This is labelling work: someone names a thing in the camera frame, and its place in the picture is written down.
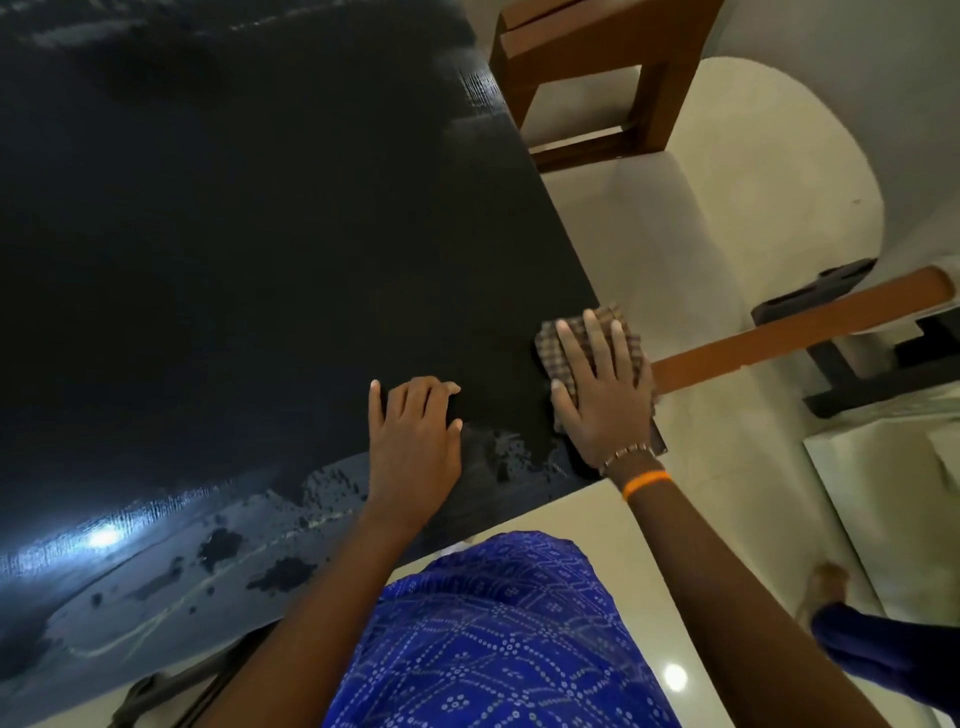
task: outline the orange wristband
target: orange wristband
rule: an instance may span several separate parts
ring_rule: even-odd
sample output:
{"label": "orange wristband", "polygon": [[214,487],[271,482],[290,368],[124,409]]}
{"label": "orange wristband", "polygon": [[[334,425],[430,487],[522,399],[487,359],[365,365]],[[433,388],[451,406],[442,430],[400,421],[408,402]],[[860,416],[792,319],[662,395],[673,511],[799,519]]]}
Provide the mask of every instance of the orange wristband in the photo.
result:
{"label": "orange wristband", "polygon": [[673,481],[673,478],[667,473],[667,471],[650,471],[644,473],[643,475],[638,475],[633,480],[629,480],[625,486],[623,486],[623,499],[626,500],[634,493],[636,493],[644,485],[650,485],[651,483],[659,483],[661,480],[670,480]]}

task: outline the blue trousers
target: blue trousers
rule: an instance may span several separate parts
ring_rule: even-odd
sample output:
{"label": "blue trousers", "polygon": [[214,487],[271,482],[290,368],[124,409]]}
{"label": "blue trousers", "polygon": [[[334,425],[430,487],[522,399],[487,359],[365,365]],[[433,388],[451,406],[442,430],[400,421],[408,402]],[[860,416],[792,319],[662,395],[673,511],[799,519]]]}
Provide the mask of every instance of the blue trousers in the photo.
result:
{"label": "blue trousers", "polygon": [[870,617],[846,604],[824,607],[810,626],[845,672],[943,711],[960,726],[960,627]]}

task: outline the foot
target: foot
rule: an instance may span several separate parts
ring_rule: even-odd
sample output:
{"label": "foot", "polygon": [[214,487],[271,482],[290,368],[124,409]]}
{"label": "foot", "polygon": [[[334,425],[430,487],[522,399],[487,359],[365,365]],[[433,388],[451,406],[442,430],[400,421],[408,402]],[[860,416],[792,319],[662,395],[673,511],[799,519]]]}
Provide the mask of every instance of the foot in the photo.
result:
{"label": "foot", "polygon": [[841,566],[827,561],[815,567],[806,581],[806,594],[797,612],[797,622],[810,631],[813,616],[828,604],[847,601],[847,583],[850,574]]}

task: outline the brown plaid cloth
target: brown plaid cloth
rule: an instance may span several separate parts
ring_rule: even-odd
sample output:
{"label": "brown plaid cloth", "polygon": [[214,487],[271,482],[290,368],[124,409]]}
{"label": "brown plaid cloth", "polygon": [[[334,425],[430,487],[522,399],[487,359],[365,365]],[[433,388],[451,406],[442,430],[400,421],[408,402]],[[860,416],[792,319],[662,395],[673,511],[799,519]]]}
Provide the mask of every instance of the brown plaid cloth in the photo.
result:
{"label": "brown plaid cloth", "polygon": [[[607,343],[610,344],[611,347],[613,342],[610,325],[614,321],[619,321],[621,326],[623,326],[623,332],[627,335],[627,346],[630,349],[630,357],[634,362],[634,382],[639,381],[640,368],[643,365],[643,350],[640,348],[639,335],[630,333],[630,327],[627,325],[626,320],[623,318],[623,313],[616,303],[600,306],[594,310],[594,313],[596,314],[597,321],[600,322],[604,336],[607,337]],[[569,324],[570,330],[573,331],[573,335],[577,337],[580,348],[583,349],[584,354],[587,355],[590,367],[595,369],[593,349],[590,347],[587,337],[587,326],[584,324],[584,317],[577,316],[576,318],[565,320]],[[563,382],[567,391],[570,393],[570,398],[573,400],[573,403],[577,404],[577,383],[573,379],[573,372],[570,371],[570,364],[566,360],[564,345],[560,343],[560,337],[557,335],[556,321],[544,321],[540,325],[540,333],[534,337],[534,346],[537,348],[537,354],[540,357],[540,362],[543,364],[543,369],[546,370],[547,376]],[[654,454],[663,454],[666,452],[666,444],[660,437],[660,431],[657,430],[657,425],[654,423],[651,423],[651,425],[651,448]],[[553,418],[553,428],[556,432],[562,433],[564,431],[564,426],[561,425],[556,415],[554,415]]]}

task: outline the black tabletop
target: black tabletop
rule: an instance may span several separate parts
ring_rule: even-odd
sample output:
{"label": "black tabletop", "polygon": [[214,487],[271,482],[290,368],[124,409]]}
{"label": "black tabletop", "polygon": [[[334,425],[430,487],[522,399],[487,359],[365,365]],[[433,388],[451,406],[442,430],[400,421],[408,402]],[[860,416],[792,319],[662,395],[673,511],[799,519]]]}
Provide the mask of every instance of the black tabletop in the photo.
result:
{"label": "black tabletop", "polygon": [[280,617],[374,377],[463,386],[408,560],[582,487],[532,339],[595,299],[456,4],[0,7],[3,725]]}

